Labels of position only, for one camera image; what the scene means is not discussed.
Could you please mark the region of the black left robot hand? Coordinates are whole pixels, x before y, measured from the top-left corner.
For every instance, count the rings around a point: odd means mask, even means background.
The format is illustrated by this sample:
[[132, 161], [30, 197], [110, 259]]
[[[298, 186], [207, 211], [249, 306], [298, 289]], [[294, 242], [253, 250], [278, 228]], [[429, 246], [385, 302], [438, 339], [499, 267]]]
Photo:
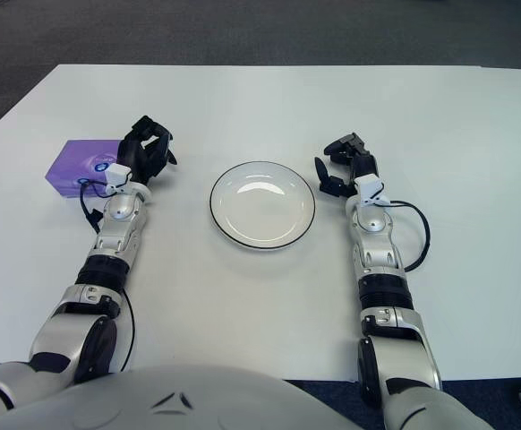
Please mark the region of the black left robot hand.
[[163, 125], [142, 116], [121, 140], [116, 162], [131, 170], [133, 182], [147, 185], [167, 164], [177, 164], [169, 148], [172, 140], [173, 135]]

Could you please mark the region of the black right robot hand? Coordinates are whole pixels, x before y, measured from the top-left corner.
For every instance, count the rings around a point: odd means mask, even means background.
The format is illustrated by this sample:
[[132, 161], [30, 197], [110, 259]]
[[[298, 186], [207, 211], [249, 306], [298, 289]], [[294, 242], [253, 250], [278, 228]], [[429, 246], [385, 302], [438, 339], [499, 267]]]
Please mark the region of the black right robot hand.
[[364, 141], [356, 134], [347, 134], [329, 144], [324, 150], [325, 156], [332, 163], [349, 167], [349, 180], [330, 176], [324, 162], [314, 158], [314, 164], [320, 180], [320, 191], [335, 197], [352, 197], [357, 195], [355, 179], [369, 174], [378, 175], [376, 159], [365, 148]]

